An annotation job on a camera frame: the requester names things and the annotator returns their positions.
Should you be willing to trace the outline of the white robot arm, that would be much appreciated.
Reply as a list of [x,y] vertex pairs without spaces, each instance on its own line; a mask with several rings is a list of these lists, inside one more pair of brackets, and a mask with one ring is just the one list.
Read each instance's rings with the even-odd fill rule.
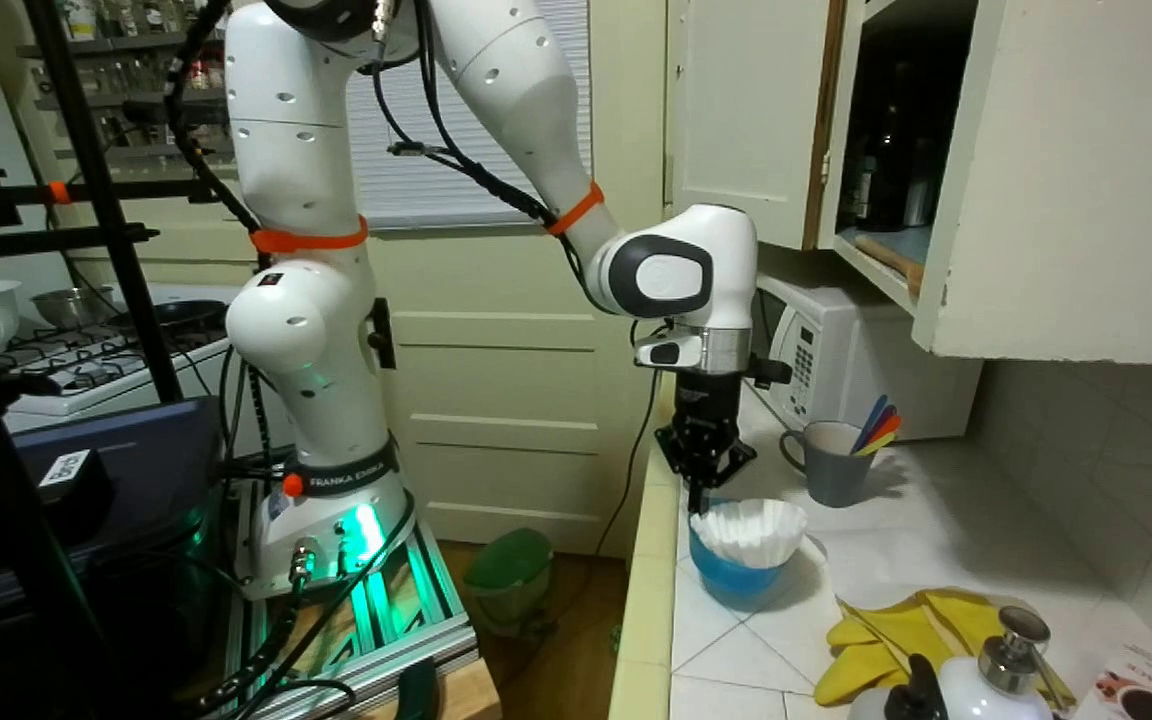
[[437,155],[560,238],[592,307],[650,318],[645,368],[677,379],[667,463],[717,486],[750,448],[736,436],[750,372],[750,219],[691,205],[650,226],[610,219],[576,139],[576,75],[534,0],[253,0],[224,27],[229,121],[253,244],[272,261],[229,313],[291,406],[287,494],[340,494],[396,471],[380,389],[351,333],[371,300],[369,219],[348,169],[345,83],[396,62],[439,69],[514,180],[455,144]]

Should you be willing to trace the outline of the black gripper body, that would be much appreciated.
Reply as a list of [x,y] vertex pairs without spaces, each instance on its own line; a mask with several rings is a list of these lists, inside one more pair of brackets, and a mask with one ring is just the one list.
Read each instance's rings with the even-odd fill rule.
[[654,431],[654,443],[688,486],[718,486],[755,456],[755,448],[738,438],[736,417],[736,375],[677,375],[677,406]]

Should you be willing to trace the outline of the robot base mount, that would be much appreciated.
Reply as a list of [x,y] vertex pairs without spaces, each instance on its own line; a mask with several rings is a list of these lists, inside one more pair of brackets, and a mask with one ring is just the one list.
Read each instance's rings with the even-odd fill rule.
[[234,690],[220,720],[332,720],[475,655],[452,571],[393,477],[327,498],[234,481],[230,503]]

